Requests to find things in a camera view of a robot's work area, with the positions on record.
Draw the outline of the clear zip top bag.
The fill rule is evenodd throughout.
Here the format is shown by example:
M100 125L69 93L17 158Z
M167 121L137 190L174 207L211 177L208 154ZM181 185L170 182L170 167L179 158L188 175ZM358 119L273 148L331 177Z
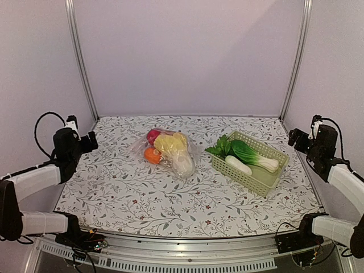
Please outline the clear zip top bag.
M200 148L179 131L156 128L136 140L130 152L151 164L169 168L181 179L188 179L195 172Z

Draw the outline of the green white bok choy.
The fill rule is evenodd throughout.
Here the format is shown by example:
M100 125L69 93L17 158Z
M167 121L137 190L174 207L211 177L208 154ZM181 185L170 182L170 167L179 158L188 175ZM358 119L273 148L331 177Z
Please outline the green white bok choy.
M276 172L279 168L278 160L259 154L258 151L242 140L228 140L226 135L219 137L217 143L214 146L207 147L205 151L223 160L228 155L232 155L245 165L257 166L270 173Z

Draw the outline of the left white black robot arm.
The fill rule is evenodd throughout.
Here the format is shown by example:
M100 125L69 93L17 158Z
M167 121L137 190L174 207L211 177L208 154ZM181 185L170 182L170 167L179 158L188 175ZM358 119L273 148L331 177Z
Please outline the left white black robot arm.
M58 130L53 143L55 148L50 161L1 178L1 238L16 241L29 235L55 234L59 244L99 252L105 246L105 237L96 230L82 231L77 216L19 209L19 203L30 195L69 181L81 155L98 148L93 131L79 136L72 127Z

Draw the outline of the right aluminium frame post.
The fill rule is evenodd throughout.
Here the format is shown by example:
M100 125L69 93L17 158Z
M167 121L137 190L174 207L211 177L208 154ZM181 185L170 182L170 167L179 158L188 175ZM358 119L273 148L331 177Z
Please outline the right aluminium frame post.
M293 98L295 86L297 83L297 79L299 76L299 71L300 71L302 59L304 56L304 48L305 48L308 31L309 31L309 24L311 21L312 3L313 3L312 0L304 1L303 14L302 14L301 24L300 24L300 28L299 28L299 38L298 38L298 43L297 43L297 47L296 47L295 58L293 60L293 67L292 67L291 75L290 75L289 82L288 82L288 88L287 88L287 92L286 92L283 106L281 108L280 116L279 116L279 119L282 122L284 122L287 117L289 107L290 107L290 104L291 104L291 101Z

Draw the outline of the beige perforated plastic basket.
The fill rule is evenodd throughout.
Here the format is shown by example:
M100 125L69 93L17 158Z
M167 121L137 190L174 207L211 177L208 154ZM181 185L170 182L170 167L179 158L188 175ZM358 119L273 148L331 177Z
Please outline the beige perforated plastic basket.
M263 168L247 165L251 168L253 174L247 175L238 169L228 165L223 159L212 155L212 166L217 171L221 172L223 175L228 176L232 180L240 183L244 187L252 190L256 194L266 197L268 192L275 188L277 185L280 175L284 171L286 165L288 164L289 157L266 145L263 142L260 142L248 135L240 133L239 131L233 131L230 135L227 135L228 140L239 139L248 144L251 148L258 151L259 154L270 158L276 159L279 162L279 168L276 172L270 173Z

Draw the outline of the aluminium frame post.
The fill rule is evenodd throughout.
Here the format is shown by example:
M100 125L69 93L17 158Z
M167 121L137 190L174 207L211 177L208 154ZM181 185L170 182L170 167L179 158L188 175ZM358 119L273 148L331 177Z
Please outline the aluminium frame post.
M88 73L86 70L85 60L82 53L81 41L78 33L77 19L75 13L75 3L73 0L65 0L65 10L67 14L73 50L75 52L76 64L78 67L82 87L85 93L85 98L93 119L95 121L98 121L100 119L100 116L97 111L96 102L92 93Z
M311 21L312 3L313 3L312 0L304 1L303 14L302 14L301 24L300 24L300 28L299 28L299 38L298 38L298 43L297 43L297 47L296 47L295 58L293 60L293 67L292 67L291 75L290 75L289 82L288 82L288 88L287 88L287 92L286 92L283 106L281 108L280 116L279 116L279 119L282 122L284 122L287 117L289 107L290 107L290 104L291 104L291 101L293 98L295 86L297 83L297 79L299 76L299 71L300 71L302 59L304 56L304 48L305 48L308 31L309 31L309 24Z

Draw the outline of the orange fruit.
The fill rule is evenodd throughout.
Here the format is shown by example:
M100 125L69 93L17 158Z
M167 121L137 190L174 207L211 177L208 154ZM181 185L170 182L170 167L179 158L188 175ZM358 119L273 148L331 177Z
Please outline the orange fruit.
M144 151L144 158L152 164L159 164L162 154L155 147L147 147Z

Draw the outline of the yellow napa cabbage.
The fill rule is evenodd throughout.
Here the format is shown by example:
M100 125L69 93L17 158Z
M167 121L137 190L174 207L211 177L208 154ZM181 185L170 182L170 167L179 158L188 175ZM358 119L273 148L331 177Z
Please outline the yellow napa cabbage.
M188 178L194 173L195 165L184 134L162 132L154 141L154 147L170 162L171 168L180 178Z

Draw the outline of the red bell pepper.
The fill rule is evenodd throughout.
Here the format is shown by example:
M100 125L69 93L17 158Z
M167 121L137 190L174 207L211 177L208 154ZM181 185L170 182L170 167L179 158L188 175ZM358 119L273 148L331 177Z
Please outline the red bell pepper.
M147 133L147 141L150 145L154 145L154 141L156 140L156 138L162 133L161 130L159 129L152 129Z

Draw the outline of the white radish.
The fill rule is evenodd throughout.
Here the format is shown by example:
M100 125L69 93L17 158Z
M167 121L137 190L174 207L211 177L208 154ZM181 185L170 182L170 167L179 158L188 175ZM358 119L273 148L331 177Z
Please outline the white radish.
M238 169L239 171L247 174L247 175L252 175L253 172L251 170L251 168L247 165L245 165L244 163L242 163L240 160L238 160L236 157L232 156L232 155L228 155L226 158L225 158L225 162Z

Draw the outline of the floral tablecloth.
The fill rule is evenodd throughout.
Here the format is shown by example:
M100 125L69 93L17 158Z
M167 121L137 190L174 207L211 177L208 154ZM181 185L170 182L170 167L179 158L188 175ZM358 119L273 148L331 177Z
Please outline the floral tablecloth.
M196 145L194 175L181 180L131 153L154 127L181 131ZM204 152L222 135L245 133L289 156L280 181L260 197L213 169ZM99 148L82 157L55 206L86 228L159 237L236 237L293 228L320 202L287 135L275 118L103 117Z

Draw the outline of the aluminium front rail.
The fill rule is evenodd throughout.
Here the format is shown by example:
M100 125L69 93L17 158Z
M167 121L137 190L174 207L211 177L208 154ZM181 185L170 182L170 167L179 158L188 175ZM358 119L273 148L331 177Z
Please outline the aluminium front rail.
M75 254L53 235L35 238L25 272L358 272L344 248L321 245L280 253L275 235L235 238L153 238L105 233L98 253Z

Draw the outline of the left aluminium frame post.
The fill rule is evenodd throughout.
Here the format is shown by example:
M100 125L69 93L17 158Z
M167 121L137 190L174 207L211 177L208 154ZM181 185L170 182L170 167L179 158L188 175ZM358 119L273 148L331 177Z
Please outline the left aluminium frame post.
M73 0L65 0L65 10L67 14L73 50L75 52L76 64L78 67L82 87L85 93L85 98L93 119L95 121L98 121L100 119L100 116L97 111L96 102L92 93L88 73L86 70L85 60L82 53L81 41L78 33L77 19L75 13L75 3Z

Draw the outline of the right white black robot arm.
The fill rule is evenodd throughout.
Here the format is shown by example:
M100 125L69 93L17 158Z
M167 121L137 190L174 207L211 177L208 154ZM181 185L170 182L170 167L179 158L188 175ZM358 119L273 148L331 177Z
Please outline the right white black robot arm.
M288 144L305 154L306 159L313 163L314 172L338 189L363 214L363 179L346 160L335 157L337 138L335 128L317 121L308 134L299 129L291 130ZM325 213L306 214L294 236L294 243L299 248L306 248L316 236L338 242L349 248L355 258L363 258L363 218L355 224Z

